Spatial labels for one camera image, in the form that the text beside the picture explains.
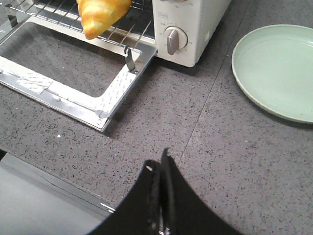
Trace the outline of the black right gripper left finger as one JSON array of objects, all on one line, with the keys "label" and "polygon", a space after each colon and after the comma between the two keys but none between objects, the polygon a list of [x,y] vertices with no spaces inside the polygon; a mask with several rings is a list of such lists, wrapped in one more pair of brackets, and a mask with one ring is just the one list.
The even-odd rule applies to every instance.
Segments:
[{"label": "black right gripper left finger", "polygon": [[90,235],[157,235],[160,228],[161,165],[146,160],[137,181],[115,212]]}]

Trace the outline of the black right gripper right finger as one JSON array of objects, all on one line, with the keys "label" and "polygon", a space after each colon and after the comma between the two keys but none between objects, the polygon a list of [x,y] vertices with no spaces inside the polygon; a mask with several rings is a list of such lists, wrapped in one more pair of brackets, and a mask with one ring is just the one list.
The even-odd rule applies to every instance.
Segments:
[{"label": "black right gripper right finger", "polygon": [[171,235],[239,235],[189,186],[168,148],[161,156],[163,219]]}]

